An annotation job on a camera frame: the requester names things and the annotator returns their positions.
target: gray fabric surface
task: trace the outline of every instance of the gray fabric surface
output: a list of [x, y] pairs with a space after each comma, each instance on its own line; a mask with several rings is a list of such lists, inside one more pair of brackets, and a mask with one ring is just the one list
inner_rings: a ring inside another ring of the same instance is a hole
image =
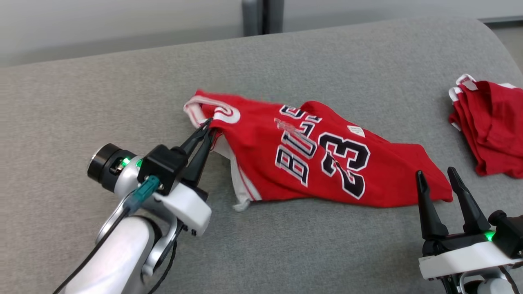
[[[480, 178], [447, 123], [462, 73], [523, 86], [500, 41], [475, 20], [407, 19], [93, 56], [1, 70], [2, 288], [50, 293], [93, 247], [116, 198], [86, 176], [112, 142], [144, 154], [181, 143], [197, 88], [295, 106], [321, 101], [393, 142], [422, 144], [455, 166], [486, 215], [523, 211], [523, 182]], [[211, 154], [201, 187], [211, 223], [183, 234], [161, 293], [443, 293], [418, 269], [417, 207], [376, 209], [316, 199], [237, 213], [228, 161]], [[405, 179], [414, 185], [413, 178]], [[438, 202], [460, 232], [459, 204]], [[523, 270], [513, 272], [523, 287]]]

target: red clothing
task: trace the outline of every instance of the red clothing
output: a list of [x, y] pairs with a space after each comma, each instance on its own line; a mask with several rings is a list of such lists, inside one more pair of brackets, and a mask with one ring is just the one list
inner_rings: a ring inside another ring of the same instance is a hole
[[319, 102], [294, 108], [198, 91], [184, 111], [195, 127], [214, 117], [211, 127], [223, 132], [244, 182], [258, 192], [252, 200], [414, 205], [421, 169], [433, 200], [452, 201], [447, 179], [422, 146], [391, 143]]
[[478, 161], [479, 175], [523, 178], [523, 89], [463, 75], [449, 91], [457, 124]]

